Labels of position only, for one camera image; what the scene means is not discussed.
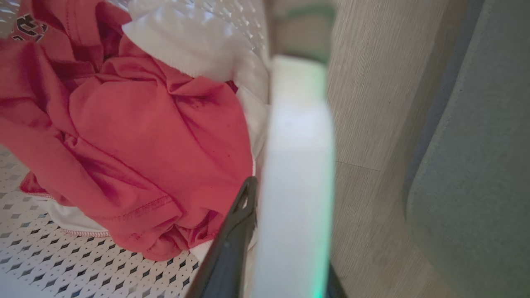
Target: white fabric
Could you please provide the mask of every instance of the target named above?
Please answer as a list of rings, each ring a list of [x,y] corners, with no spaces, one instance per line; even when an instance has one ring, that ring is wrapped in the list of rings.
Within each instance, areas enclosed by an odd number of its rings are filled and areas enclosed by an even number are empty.
[[[108,233],[108,230],[86,216],[77,207],[63,206],[55,200],[33,197],[37,205],[50,215],[51,220],[65,230],[85,233]]]

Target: wood grain surface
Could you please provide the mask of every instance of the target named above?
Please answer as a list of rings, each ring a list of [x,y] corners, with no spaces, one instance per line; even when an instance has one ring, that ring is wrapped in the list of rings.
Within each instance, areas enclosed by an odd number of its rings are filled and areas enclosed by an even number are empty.
[[[350,298],[453,297],[409,240],[403,182],[466,1],[336,4],[332,263]]]

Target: laundry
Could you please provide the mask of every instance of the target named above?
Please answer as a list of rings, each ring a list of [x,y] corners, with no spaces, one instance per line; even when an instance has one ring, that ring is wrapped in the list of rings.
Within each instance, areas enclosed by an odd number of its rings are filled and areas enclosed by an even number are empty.
[[[31,169],[20,189],[149,259],[213,239],[253,168],[231,87],[142,51],[104,1],[26,1],[19,15],[0,40],[0,142]]]

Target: perforated basket wall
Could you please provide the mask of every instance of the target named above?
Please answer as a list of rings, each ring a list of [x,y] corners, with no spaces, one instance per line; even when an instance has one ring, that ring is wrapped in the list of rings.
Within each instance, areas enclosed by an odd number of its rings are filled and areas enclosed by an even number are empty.
[[[233,23],[258,56],[267,52],[262,0],[174,1]],[[110,2],[127,10],[129,1]],[[19,1],[0,0],[0,37],[11,33],[18,9]],[[19,191],[27,172],[14,154],[0,146],[0,278],[22,281],[35,297],[39,293],[62,298],[185,296],[200,266],[193,255],[185,251],[169,261],[154,262],[110,238],[65,234],[31,196]]]

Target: clothing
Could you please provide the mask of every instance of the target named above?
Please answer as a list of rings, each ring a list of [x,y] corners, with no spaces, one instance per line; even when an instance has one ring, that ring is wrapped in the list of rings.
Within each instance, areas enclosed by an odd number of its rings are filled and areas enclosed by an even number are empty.
[[[131,0],[129,13],[123,32],[152,57],[193,77],[235,83],[257,157],[266,138],[269,74],[243,28],[199,5],[171,0]]]
[[[140,50],[104,1],[28,1],[20,16],[0,41],[0,142],[31,169],[21,190],[149,259],[213,239],[252,174],[233,90]]]

